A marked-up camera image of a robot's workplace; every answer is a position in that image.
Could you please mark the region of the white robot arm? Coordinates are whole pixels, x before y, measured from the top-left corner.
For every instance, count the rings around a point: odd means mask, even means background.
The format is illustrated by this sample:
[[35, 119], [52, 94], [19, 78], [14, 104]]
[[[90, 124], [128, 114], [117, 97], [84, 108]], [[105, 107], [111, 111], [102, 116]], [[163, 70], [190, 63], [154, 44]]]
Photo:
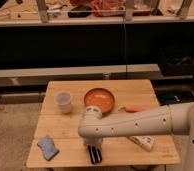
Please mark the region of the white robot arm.
[[78, 134], [89, 144], [105, 137], [188, 135], [183, 171], [194, 171], [194, 102], [164, 105], [150, 110], [103, 118], [98, 107], [85, 109]]

